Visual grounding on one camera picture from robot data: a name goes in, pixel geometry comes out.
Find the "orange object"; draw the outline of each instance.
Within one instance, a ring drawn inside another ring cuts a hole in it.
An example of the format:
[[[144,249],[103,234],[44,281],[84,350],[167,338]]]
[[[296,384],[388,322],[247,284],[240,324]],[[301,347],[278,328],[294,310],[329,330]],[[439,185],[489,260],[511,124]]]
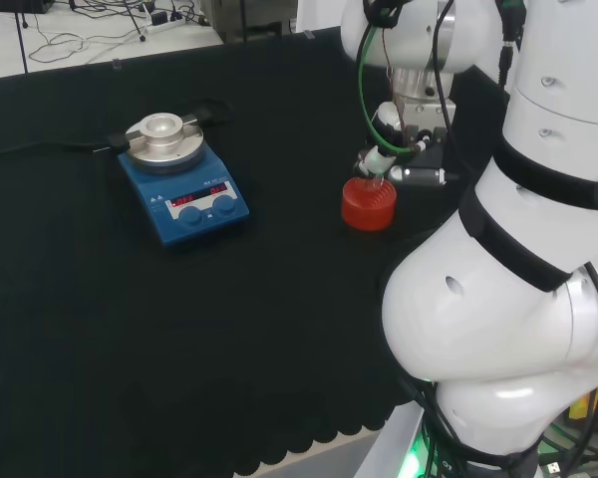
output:
[[[341,216],[362,231],[380,231],[395,216],[397,191],[390,181],[353,177],[343,186]]]

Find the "red bottle cap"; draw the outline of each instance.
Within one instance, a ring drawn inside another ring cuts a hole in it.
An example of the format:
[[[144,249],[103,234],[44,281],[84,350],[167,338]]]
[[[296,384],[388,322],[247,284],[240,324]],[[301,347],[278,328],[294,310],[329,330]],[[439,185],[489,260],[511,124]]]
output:
[[[390,181],[353,177],[343,186],[341,216],[362,231],[380,231],[392,223],[397,191]]]

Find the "black table cloth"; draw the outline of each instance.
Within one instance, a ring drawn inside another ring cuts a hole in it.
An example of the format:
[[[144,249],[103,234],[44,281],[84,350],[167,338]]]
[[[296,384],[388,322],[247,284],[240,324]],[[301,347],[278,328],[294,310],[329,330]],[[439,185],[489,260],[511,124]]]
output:
[[[366,85],[373,109],[385,70]],[[461,151],[482,166],[501,95],[472,70],[452,97]],[[248,474],[378,429],[406,400],[382,285],[465,181],[401,191],[382,233],[343,224],[365,132],[338,30],[0,79],[0,148],[95,141],[202,98],[234,105],[205,136],[251,217],[172,251],[115,159],[0,155],[0,477]],[[451,151],[446,167],[461,172]]]

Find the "red led display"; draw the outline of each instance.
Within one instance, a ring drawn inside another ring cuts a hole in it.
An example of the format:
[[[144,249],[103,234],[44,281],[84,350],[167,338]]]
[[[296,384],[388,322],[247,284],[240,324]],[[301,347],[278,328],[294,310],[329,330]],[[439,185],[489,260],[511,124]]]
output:
[[[225,182],[222,182],[220,184],[215,184],[214,186],[206,187],[205,189],[200,189],[198,191],[190,192],[188,194],[184,194],[183,196],[171,199],[170,204],[172,207],[182,206],[183,204],[192,202],[195,199],[201,199],[202,197],[218,194],[226,190],[228,190],[228,186],[226,186]]]

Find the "screw hole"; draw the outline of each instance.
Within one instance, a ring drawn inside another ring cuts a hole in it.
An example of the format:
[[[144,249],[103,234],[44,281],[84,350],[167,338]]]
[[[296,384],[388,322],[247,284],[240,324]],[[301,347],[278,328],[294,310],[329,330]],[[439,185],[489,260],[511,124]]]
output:
[[[446,286],[448,286],[449,291],[453,294],[456,294],[457,296],[463,296],[464,290],[462,285],[454,277],[446,276]]]

